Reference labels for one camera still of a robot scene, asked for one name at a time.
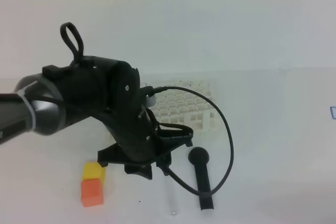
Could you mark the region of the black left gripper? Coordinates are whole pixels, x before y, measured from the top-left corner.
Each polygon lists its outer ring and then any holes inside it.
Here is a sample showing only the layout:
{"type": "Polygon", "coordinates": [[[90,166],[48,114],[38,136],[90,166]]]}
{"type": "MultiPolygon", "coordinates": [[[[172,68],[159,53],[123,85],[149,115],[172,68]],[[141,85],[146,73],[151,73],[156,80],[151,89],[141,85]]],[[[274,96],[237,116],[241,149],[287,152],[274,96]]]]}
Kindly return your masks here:
{"type": "Polygon", "coordinates": [[[192,146],[193,130],[185,125],[160,123],[150,109],[139,111],[106,109],[106,128],[115,144],[98,151],[97,162],[101,167],[122,164],[128,175],[138,175],[152,180],[151,164],[182,145],[192,146]]]}

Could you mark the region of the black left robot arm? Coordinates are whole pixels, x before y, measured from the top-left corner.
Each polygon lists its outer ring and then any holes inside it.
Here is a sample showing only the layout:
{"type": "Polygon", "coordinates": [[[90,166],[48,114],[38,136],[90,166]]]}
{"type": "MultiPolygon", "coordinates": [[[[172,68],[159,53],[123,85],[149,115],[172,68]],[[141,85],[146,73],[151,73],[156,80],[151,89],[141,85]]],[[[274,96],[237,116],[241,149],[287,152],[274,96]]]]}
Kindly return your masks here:
{"type": "Polygon", "coordinates": [[[92,117],[115,141],[98,152],[98,163],[151,179],[151,165],[167,169],[172,151],[192,146],[193,137],[190,127],[158,122],[148,106],[153,94],[124,61],[84,57],[63,68],[46,66],[1,95],[1,142],[29,131],[52,135],[92,117]]]}

